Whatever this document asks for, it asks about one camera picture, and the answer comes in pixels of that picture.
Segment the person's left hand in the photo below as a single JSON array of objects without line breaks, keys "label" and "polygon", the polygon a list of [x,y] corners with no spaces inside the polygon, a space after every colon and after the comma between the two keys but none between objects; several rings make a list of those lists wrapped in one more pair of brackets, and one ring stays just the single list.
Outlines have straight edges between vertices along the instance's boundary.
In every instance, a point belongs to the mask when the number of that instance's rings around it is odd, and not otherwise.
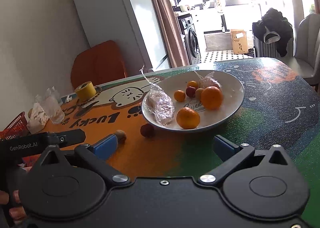
[{"label": "person's left hand", "polygon": [[21,165],[1,166],[1,227],[13,227],[25,218],[18,188],[30,169]]}]

